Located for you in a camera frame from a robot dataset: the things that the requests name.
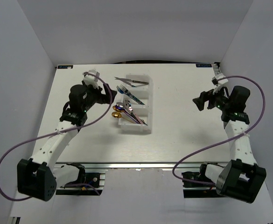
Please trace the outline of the plain silver fork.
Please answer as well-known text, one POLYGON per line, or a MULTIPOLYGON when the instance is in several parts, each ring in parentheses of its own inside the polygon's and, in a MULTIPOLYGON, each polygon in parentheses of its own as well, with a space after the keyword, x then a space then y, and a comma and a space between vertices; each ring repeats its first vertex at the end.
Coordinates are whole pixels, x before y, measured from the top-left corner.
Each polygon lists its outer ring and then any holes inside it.
POLYGON ((119 93, 125 94, 125 95, 127 93, 130 93, 130 91, 126 87, 124 87, 123 85, 118 85, 117 90, 118 90, 119 93))

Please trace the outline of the silver fork green handle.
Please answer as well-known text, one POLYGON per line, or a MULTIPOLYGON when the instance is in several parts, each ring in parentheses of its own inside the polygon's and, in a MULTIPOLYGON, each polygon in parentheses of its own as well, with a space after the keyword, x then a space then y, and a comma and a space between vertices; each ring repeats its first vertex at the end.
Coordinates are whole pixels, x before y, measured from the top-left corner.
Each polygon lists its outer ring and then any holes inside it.
POLYGON ((136 103, 138 103, 139 105, 145 105, 141 100, 139 100, 136 96, 134 96, 131 93, 127 93, 126 94, 129 98, 133 99, 136 103))

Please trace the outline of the purple metallic spoon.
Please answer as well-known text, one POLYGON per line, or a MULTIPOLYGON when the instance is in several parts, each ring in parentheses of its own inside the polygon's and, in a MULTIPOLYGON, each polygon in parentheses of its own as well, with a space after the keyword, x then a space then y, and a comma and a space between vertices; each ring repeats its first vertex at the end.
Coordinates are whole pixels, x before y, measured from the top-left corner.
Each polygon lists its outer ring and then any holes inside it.
POLYGON ((129 112, 127 112, 125 109, 118 107, 125 115, 127 115, 129 118, 131 118, 133 121, 135 121, 137 124, 141 124, 135 117, 133 117, 129 112))

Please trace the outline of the silver spoon green handle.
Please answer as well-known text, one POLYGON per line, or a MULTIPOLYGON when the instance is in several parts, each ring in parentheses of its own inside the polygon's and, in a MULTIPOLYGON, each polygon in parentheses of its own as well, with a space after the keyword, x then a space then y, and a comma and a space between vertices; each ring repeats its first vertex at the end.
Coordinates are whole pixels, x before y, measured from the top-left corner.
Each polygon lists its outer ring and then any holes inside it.
POLYGON ((126 114, 128 114, 130 117, 132 117, 138 124, 146 125, 144 120, 142 120, 138 115, 133 113, 133 109, 131 107, 129 107, 129 105, 124 104, 124 103, 117 103, 116 107, 118 109, 121 109, 122 111, 125 111, 126 114))

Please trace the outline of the gold spoon ornate handle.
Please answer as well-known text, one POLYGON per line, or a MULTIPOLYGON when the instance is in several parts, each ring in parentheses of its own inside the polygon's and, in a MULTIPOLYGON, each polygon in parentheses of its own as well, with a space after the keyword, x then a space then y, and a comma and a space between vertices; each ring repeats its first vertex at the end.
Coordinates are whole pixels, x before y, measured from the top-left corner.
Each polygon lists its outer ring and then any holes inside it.
POLYGON ((143 120, 139 121, 135 117, 126 112, 112 112, 112 116, 117 119, 124 119, 134 124, 146 125, 146 123, 143 120))

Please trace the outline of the knife with dark handle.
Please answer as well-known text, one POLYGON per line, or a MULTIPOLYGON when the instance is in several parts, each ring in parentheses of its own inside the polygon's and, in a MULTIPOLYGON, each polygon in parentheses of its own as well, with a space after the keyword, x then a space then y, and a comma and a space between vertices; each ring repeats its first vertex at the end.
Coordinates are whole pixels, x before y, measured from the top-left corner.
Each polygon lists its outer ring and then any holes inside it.
POLYGON ((136 83, 136 84, 145 84, 148 85, 149 82, 145 82, 145 81, 139 81, 139 80, 133 80, 133 79, 128 79, 131 83, 136 83))

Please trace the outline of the gold spoon plain handle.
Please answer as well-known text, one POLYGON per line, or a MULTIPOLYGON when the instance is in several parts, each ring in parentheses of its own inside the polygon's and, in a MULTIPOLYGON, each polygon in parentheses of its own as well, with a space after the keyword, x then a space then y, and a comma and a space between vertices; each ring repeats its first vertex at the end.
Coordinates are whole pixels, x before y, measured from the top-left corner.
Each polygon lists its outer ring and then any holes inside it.
POLYGON ((114 105, 112 108, 113 108, 113 110, 116 111, 116 112, 122 112, 122 111, 121 111, 117 106, 115 106, 115 105, 114 105))

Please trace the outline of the knife with teal handle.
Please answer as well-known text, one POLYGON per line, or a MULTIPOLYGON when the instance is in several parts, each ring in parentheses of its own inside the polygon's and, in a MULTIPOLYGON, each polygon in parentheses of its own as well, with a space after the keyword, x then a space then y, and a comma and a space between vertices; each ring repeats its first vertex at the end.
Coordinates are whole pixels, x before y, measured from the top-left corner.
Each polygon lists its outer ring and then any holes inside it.
POLYGON ((119 81, 121 81, 121 82, 127 84, 128 86, 133 87, 133 88, 136 87, 135 85, 131 84, 131 82, 130 82, 128 79, 126 79, 126 78, 115 77, 115 80, 119 80, 119 81))

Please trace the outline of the silver spoon pink handle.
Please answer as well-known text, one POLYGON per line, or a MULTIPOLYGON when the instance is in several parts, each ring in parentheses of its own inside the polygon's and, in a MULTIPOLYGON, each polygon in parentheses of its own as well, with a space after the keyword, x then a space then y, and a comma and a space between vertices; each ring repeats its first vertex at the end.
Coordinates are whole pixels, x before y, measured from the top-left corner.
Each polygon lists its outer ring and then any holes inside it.
POLYGON ((123 100, 123 104, 124 107, 127 109, 127 111, 133 116, 135 117, 141 124, 146 125, 146 123, 144 122, 144 120, 142 120, 133 110, 132 105, 130 103, 130 101, 128 99, 124 99, 123 100))

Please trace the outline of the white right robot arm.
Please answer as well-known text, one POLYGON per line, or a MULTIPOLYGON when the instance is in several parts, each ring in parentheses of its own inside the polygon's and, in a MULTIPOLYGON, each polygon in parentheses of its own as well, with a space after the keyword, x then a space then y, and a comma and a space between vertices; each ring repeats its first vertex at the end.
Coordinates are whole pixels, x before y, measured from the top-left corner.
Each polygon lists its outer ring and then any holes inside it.
POLYGON ((224 95, 225 88, 203 91, 193 99, 198 110, 202 111, 208 103, 208 109, 221 110, 224 130, 230 139, 230 161, 225 167, 206 162, 200 166, 198 182, 203 186, 216 185, 218 195, 253 203, 266 178, 266 170, 259 167, 251 149, 247 131, 249 118, 244 112, 250 90, 235 86, 230 94, 224 95))

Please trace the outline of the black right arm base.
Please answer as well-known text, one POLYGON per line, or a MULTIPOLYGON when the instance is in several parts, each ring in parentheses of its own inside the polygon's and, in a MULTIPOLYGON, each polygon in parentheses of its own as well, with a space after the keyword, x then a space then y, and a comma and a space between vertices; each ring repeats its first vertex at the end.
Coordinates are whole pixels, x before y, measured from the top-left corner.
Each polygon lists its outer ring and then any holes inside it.
MULTIPOLYGON (((207 165, 202 164, 198 172, 186 171, 182 173, 184 179, 190 179, 199 182, 211 182, 204 172, 206 171, 207 165)), ((183 196, 184 198, 221 198, 223 196, 216 192, 215 186, 182 181, 183 183, 183 196)))

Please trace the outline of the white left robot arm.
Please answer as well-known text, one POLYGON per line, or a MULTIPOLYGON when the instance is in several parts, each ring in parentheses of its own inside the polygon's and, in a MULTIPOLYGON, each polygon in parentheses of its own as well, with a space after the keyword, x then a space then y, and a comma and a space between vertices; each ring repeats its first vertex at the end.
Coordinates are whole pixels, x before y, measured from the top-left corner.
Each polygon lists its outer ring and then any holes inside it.
POLYGON ((22 159, 17 164, 17 188, 20 193, 49 201, 59 187, 84 184, 86 176, 81 164, 67 163, 58 169, 54 166, 61 153, 86 123, 87 112, 95 104, 111 105, 116 94, 108 84, 100 87, 82 83, 71 87, 69 101, 63 107, 56 134, 50 136, 29 159, 22 159))

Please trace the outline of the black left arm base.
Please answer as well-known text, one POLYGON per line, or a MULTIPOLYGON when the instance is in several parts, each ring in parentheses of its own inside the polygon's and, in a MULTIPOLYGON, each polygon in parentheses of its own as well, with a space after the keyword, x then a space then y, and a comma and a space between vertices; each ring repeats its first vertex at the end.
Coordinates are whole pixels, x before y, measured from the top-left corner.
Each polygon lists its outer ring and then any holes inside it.
POLYGON ((68 183, 58 188, 56 195, 61 196, 99 196, 105 184, 104 173, 86 173, 83 183, 68 183))

